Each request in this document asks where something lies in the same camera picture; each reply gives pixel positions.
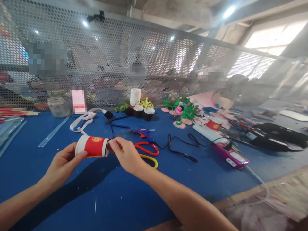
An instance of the glass jar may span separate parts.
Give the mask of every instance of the glass jar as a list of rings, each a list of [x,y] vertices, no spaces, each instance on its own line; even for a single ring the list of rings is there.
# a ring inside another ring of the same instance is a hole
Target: glass jar
[[[47,99],[47,103],[54,117],[64,118],[70,113],[70,109],[66,101],[61,96],[50,97]]]

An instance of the red cup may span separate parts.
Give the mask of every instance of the red cup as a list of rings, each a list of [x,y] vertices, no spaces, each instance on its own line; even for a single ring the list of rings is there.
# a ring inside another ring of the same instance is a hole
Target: red cup
[[[219,119],[219,118],[215,118],[213,117],[207,124],[206,126],[212,130],[215,131],[219,131],[220,127],[222,126],[224,122]]]
[[[107,157],[111,150],[110,140],[109,138],[83,135],[77,142],[75,156],[82,151],[86,151],[88,152],[87,159]]]

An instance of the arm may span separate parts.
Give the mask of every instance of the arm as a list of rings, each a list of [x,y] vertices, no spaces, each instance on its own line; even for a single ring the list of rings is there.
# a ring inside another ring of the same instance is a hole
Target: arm
[[[132,142],[117,137],[110,141],[110,146],[122,167],[150,185],[173,211],[185,230],[237,230],[199,194],[146,164]]]
[[[87,152],[81,152],[75,157],[76,144],[70,144],[55,155],[45,176],[37,184],[0,204],[0,231],[9,230],[67,181],[72,171],[87,156]]]

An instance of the blue table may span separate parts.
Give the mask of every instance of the blue table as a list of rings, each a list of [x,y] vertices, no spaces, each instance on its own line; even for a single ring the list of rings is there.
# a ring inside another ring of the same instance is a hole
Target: blue table
[[[0,202],[35,184],[46,172],[57,149],[78,141],[81,133],[69,130],[76,119],[71,117],[52,140],[44,147],[39,143],[62,121],[50,113],[27,118],[28,122],[0,158]],[[280,118],[296,124],[289,118]],[[112,137],[106,118],[97,114],[85,132],[99,137]],[[164,146],[168,133],[189,141],[192,133],[200,143],[209,140],[191,126],[178,129],[173,126],[170,114],[157,110],[154,121],[134,117],[116,121],[132,128],[155,129],[153,138]],[[115,134],[132,142],[140,141],[138,135],[114,127]],[[232,168],[211,148],[193,147],[173,141],[173,148],[198,159],[198,163],[160,149],[158,170],[179,181],[214,203],[239,192],[251,189],[259,182],[248,172]],[[251,161],[250,167],[264,181],[289,174],[308,164],[308,150],[287,155],[272,156],[239,144],[241,154]],[[173,219],[174,215],[162,199],[144,182],[125,172],[116,156],[84,160],[74,171],[67,184],[45,199],[26,215],[15,230],[144,230]]]

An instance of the black pom pom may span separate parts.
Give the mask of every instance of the black pom pom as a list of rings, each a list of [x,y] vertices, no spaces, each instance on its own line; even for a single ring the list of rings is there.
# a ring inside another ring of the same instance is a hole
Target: black pom pom
[[[134,110],[131,107],[129,107],[125,110],[125,114],[127,114],[128,116],[133,116]]]
[[[107,118],[107,119],[111,119],[113,117],[113,114],[112,112],[110,111],[106,111],[106,113],[104,113],[104,116]]]

